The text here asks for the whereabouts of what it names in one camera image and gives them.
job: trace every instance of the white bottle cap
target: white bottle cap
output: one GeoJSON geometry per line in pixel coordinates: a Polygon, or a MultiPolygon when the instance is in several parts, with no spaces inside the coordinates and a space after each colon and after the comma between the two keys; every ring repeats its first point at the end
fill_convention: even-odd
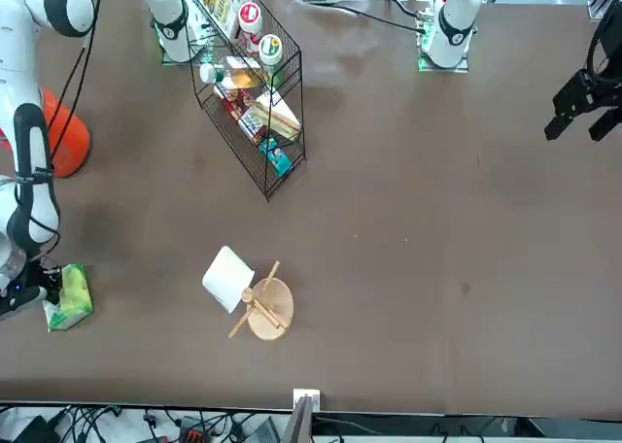
{"type": "Polygon", "coordinates": [[[205,84],[213,84],[216,79],[216,73],[214,72],[214,66],[206,63],[201,64],[201,68],[199,69],[199,76],[201,77],[201,81],[205,84]]]}
{"type": "Polygon", "coordinates": [[[244,3],[237,12],[240,28],[245,32],[256,34],[261,32],[261,9],[253,2],[244,3]]]}
{"type": "Polygon", "coordinates": [[[274,66],[283,59],[283,44],[276,35],[267,34],[259,42],[259,59],[266,66],[274,66]]]}

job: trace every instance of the orange traffic cone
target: orange traffic cone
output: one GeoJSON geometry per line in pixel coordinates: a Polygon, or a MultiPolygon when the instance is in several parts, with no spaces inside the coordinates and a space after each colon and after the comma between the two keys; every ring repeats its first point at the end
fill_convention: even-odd
{"type": "MultiPolygon", "coordinates": [[[[50,127],[50,122],[58,105],[58,98],[47,88],[42,87],[43,91],[43,114],[46,123],[50,127]]],[[[54,120],[54,124],[48,130],[48,140],[50,141],[50,152],[56,148],[60,133],[65,126],[67,118],[69,118],[70,109],[65,105],[61,105],[54,120]]],[[[0,129],[0,146],[11,149],[9,141],[4,137],[0,129]]],[[[85,124],[74,115],[69,121],[65,135],[62,138],[60,147],[54,155],[52,164],[54,166],[54,175],[57,178],[67,178],[76,173],[88,158],[90,152],[90,132],[85,124]]]]}

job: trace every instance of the red label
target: red label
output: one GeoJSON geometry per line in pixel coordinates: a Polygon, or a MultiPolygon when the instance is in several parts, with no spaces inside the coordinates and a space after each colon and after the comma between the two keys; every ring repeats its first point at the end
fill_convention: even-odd
{"type": "Polygon", "coordinates": [[[240,9],[240,17],[246,23],[253,23],[259,17],[259,8],[255,3],[246,3],[240,9]]]}

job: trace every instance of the round wooden board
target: round wooden board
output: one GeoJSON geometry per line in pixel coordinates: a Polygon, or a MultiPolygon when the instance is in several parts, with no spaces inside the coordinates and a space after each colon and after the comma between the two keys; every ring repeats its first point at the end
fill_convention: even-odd
{"type": "Polygon", "coordinates": [[[287,328],[275,328],[272,324],[255,309],[248,319],[249,327],[253,333],[264,341],[272,341],[280,338],[290,328],[292,318],[294,317],[294,298],[288,286],[278,278],[272,278],[272,282],[265,294],[261,294],[263,285],[267,278],[260,280],[254,287],[253,293],[266,307],[271,308],[283,322],[287,328]]]}

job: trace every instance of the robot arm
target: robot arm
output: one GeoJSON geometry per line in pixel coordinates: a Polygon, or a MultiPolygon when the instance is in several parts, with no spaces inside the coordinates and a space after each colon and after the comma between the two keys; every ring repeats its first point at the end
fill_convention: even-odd
{"type": "Polygon", "coordinates": [[[439,67],[452,68],[465,55],[475,18],[484,0],[447,0],[434,18],[423,51],[439,67]]]}
{"type": "MultiPolygon", "coordinates": [[[[146,1],[163,48],[176,61],[189,60],[188,39],[205,32],[194,5],[146,1]]],[[[11,145],[16,170],[14,179],[0,176],[0,320],[37,300],[56,301],[59,291],[59,278],[35,256],[59,225],[37,82],[37,36],[47,27],[63,36],[85,37],[94,16],[92,0],[0,0],[0,130],[11,145]]]]}
{"type": "Polygon", "coordinates": [[[29,256],[54,236],[59,220],[36,38],[41,26],[82,37],[92,21],[92,0],[0,0],[0,129],[11,144],[16,170],[14,181],[0,178],[0,231],[29,256]]]}
{"type": "Polygon", "coordinates": [[[579,69],[553,97],[555,116],[544,128],[547,140],[556,140],[574,118],[599,108],[606,111],[590,127],[595,142],[622,122],[622,3],[613,0],[599,23],[587,53],[585,68],[579,69]],[[594,51],[600,44],[607,60],[602,72],[595,69],[594,51]]]}
{"type": "Polygon", "coordinates": [[[176,62],[190,60],[189,39],[191,43],[205,40],[206,21],[203,15],[187,0],[145,1],[155,19],[155,27],[161,35],[160,42],[168,56],[176,62]]]}

